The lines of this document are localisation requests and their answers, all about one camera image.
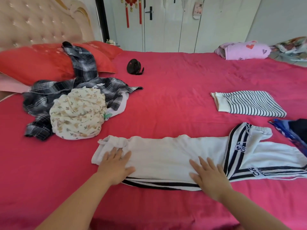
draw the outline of pink folded blanket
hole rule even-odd
[[[227,42],[219,46],[215,51],[226,60],[265,59],[271,53],[271,49],[264,43]]]

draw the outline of hand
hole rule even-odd
[[[134,167],[125,168],[131,157],[131,151],[127,152],[123,158],[121,156],[122,148],[117,151],[116,148],[113,148],[110,153],[106,152],[104,154],[98,167],[97,173],[108,178],[110,185],[121,183],[128,175],[135,171]]]
[[[190,160],[191,166],[198,174],[190,173],[190,177],[197,183],[205,194],[215,201],[221,202],[224,194],[232,190],[232,186],[226,177],[221,165],[214,165],[210,158],[207,162],[199,157],[202,166]]]

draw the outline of black door handle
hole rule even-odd
[[[149,13],[149,20],[152,20],[153,19],[153,7],[150,6],[149,7],[149,11],[145,12],[145,13]]]

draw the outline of red chinese knot decoration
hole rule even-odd
[[[135,4],[135,8],[139,7],[140,14],[140,24],[142,24],[142,9],[141,9],[141,0],[125,0],[126,2],[126,19],[127,19],[127,28],[129,28],[129,15],[128,15],[128,5],[130,5],[130,12],[133,12],[133,4]]]

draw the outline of heart pattern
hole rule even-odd
[[[249,48],[249,49],[253,49],[254,46],[255,46],[254,44],[248,44],[248,45],[246,45],[246,47]]]

